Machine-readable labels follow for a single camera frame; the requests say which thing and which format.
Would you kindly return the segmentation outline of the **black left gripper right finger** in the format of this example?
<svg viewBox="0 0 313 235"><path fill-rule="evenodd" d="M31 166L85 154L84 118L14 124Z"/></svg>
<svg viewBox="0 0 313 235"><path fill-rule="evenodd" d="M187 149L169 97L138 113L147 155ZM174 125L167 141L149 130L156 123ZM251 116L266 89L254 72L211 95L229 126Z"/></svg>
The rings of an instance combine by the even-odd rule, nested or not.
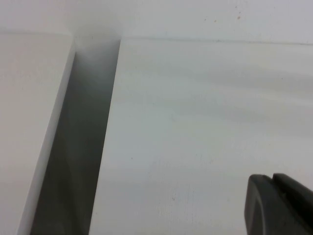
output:
<svg viewBox="0 0 313 235"><path fill-rule="evenodd" d="M274 184L302 218L313 217L313 191L283 173L274 173Z"/></svg>

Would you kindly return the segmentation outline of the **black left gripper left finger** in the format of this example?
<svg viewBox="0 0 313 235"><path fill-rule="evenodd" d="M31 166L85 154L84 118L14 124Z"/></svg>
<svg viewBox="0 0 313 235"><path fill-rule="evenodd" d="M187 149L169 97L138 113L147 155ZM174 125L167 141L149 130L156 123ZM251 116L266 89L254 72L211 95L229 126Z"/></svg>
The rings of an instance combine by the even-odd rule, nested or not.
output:
<svg viewBox="0 0 313 235"><path fill-rule="evenodd" d="M246 232L249 235L311 235L313 218L302 218L272 177L252 174L245 202Z"/></svg>

